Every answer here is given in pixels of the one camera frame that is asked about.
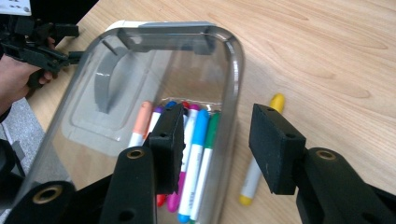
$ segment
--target yellow marker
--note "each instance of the yellow marker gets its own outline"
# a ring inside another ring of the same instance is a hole
[[[284,104],[285,97],[283,94],[278,93],[272,98],[270,106],[277,112],[282,113]],[[252,158],[247,170],[247,177],[245,179],[244,186],[242,187],[241,194],[239,195],[239,202],[241,204],[251,205],[261,176],[262,170],[260,170],[256,160]]]

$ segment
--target green marker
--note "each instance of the green marker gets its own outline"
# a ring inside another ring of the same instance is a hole
[[[199,209],[201,206],[201,200],[204,195],[204,186],[206,182],[207,173],[209,171],[210,159],[212,158],[213,145],[216,140],[216,132],[218,130],[220,113],[215,113],[209,121],[209,127],[207,128],[205,138],[205,150],[202,158],[201,168],[199,171],[197,187],[195,189],[194,202],[192,204],[190,214],[190,224],[195,224],[198,218]]]

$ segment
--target plastic container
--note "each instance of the plastic container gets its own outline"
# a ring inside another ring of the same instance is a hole
[[[188,100],[221,113],[197,223],[218,222],[233,156],[243,51],[217,26],[166,26],[116,28],[89,45],[19,197],[37,182],[68,180],[82,189],[111,175],[144,101]],[[166,206],[157,214],[158,223],[178,223]]]

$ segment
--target black sleeve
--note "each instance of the black sleeve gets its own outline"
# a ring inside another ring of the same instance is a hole
[[[3,120],[5,120],[7,118],[10,110],[11,110],[11,107],[6,112],[4,112],[4,114],[0,115],[0,123],[3,122]]]

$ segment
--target green marker cap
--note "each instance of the green marker cap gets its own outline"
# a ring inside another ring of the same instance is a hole
[[[218,130],[220,113],[215,113],[212,115],[209,121],[209,127],[207,128],[206,140],[205,140],[205,148],[213,149],[213,145],[215,144],[216,132]]]

